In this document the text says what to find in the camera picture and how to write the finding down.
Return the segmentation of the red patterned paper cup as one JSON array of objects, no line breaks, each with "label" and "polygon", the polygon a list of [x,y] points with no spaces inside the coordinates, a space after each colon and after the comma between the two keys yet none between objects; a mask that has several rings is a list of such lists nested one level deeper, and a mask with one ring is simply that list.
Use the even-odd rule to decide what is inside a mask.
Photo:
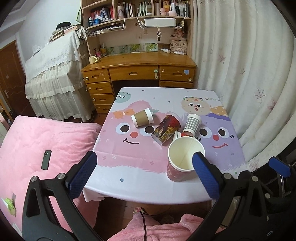
[{"label": "red patterned paper cup", "polygon": [[180,137],[171,142],[168,148],[167,177],[180,182],[194,171],[193,154],[201,152],[205,156],[203,145],[193,137]]}]

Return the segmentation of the red gold paper cup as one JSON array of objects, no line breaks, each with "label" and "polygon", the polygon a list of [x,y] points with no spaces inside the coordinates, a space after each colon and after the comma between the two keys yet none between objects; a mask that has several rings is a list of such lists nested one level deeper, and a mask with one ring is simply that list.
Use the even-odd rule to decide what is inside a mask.
[{"label": "red gold paper cup", "polygon": [[173,141],[180,138],[180,137],[192,137],[195,138],[194,134],[192,134],[191,132],[187,132],[187,131],[183,131],[183,132],[179,132],[179,131],[175,131],[174,136],[173,136]]}]

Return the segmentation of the brown kraft paper cup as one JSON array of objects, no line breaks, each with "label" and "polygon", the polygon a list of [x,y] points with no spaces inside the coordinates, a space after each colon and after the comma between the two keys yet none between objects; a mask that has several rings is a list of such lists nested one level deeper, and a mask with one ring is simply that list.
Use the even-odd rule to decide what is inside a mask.
[{"label": "brown kraft paper cup", "polygon": [[146,108],[131,116],[132,122],[136,128],[141,126],[147,126],[148,124],[154,123],[154,118],[151,110]]}]

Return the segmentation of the green sticker tag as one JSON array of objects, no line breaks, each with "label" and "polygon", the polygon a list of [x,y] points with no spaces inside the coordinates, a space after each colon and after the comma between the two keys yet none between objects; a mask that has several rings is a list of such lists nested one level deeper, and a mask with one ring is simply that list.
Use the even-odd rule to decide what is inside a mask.
[{"label": "green sticker tag", "polygon": [[7,207],[10,215],[16,217],[16,207],[15,207],[15,199],[10,199],[10,198],[2,198],[3,203]]}]

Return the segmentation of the pink fleece robe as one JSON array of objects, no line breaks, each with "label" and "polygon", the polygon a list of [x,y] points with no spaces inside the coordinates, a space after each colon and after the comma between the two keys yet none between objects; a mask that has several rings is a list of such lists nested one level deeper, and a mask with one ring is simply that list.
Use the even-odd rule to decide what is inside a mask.
[{"label": "pink fleece robe", "polygon": [[126,228],[109,240],[186,240],[203,222],[203,218],[184,214],[180,222],[160,224],[151,216],[135,213]]}]

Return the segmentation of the pink fluffy blanket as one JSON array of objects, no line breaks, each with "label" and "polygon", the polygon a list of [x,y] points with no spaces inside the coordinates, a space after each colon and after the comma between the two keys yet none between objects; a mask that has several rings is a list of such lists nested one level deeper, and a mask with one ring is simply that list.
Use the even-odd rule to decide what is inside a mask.
[{"label": "pink fluffy blanket", "polygon": [[[19,234],[31,178],[51,179],[67,173],[93,149],[100,130],[97,123],[68,123],[21,115],[15,119],[1,145],[1,211]],[[45,150],[52,151],[48,170],[41,169]],[[16,217],[10,215],[2,198],[15,199]]]}]

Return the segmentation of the cartoon monster tablecloth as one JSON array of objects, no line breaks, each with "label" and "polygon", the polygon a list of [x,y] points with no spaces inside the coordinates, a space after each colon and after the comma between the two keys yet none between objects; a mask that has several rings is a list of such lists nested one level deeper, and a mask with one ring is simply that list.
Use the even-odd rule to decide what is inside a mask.
[{"label": "cartoon monster tablecloth", "polygon": [[[131,116],[146,108],[154,123],[136,128]],[[237,177],[246,169],[239,139],[213,91],[183,88],[124,87],[111,106],[93,151],[97,166],[84,187],[86,201],[113,197],[148,204],[189,204],[209,200],[196,173],[180,182],[167,177],[170,142],[158,144],[152,132],[168,112],[182,123],[189,113],[201,117],[198,141],[207,160]]]}]

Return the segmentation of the white lace covered piano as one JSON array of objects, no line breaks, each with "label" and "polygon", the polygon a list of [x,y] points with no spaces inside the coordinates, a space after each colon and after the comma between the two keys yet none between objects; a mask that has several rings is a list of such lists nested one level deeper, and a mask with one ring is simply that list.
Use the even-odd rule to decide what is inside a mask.
[{"label": "white lace covered piano", "polygon": [[86,43],[71,32],[26,61],[25,94],[37,117],[91,119],[94,105],[81,72],[88,57]]}]

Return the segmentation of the white floral curtain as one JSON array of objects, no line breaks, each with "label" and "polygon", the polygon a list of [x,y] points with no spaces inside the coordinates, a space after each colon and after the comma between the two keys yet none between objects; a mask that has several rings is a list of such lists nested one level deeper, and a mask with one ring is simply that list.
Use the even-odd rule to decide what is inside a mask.
[{"label": "white floral curtain", "polygon": [[196,87],[213,90],[254,171],[295,139],[295,36],[271,1],[193,1]]}]

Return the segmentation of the wooden desk with drawers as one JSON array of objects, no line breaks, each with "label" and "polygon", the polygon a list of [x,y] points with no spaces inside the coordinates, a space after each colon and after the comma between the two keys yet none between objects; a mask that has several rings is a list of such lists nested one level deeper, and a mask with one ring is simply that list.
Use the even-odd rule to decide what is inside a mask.
[{"label": "wooden desk with drawers", "polygon": [[107,114],[123,87],[193,88],[197,65],[187,55],[143,52],[103,57],[82,69],[98,114]]}]

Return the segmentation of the cardboard doodle box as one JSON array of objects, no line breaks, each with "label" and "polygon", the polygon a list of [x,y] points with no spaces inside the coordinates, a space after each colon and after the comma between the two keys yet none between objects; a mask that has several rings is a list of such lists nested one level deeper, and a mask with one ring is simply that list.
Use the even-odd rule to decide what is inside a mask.
[{"label": "cardboard doodle box", "polygon": [[177,41],[170,40],[170,51],[172,53],[182,53],[187,54],[187,42],[186,41]]}]

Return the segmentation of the brown wooden door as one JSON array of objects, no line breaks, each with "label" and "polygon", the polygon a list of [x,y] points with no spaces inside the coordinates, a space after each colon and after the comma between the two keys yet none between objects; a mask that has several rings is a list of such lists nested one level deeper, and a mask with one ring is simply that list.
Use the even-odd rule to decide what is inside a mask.
[{"label": "brown wooden door", "polygon": [[35,116],[26,99],[25,73],[23,71],[16,41],[1,49],[1,91],[14,116]]}]

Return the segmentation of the yellow mug on desk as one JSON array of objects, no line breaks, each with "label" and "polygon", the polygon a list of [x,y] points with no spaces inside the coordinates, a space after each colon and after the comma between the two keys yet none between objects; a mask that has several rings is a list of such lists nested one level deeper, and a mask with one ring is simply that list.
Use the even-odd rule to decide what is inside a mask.
[{"label": "yellow mug on desk", "polygon": [[95,64],[95,63],[97,63],[99,61],[99,58],[96,57],[95,55],[94,56],[90,56],[88,59],[89,59],[89,63],[90,64]]}]

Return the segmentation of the white storage tray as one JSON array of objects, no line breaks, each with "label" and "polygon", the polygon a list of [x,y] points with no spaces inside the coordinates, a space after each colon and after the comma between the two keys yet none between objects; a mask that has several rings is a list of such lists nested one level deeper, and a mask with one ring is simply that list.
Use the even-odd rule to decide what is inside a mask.
[{"label": "white storage tray", "polygon": [[175,27],[176,20],[172,18],[147,18],[144,20],[146,27]]}]

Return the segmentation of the wooden bookshelf hutch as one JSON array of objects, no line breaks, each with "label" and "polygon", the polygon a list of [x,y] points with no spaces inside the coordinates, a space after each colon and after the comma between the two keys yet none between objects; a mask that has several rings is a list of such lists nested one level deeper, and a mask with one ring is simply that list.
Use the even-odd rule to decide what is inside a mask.
[{"label": "wooden bookshelf hutch", "polygon": [[[170,40],[189,43],[192,1],[81,1],[89,55],[117,55],[170,48]],[[175,27],[146,27],[147,18],[172,18]]]}]

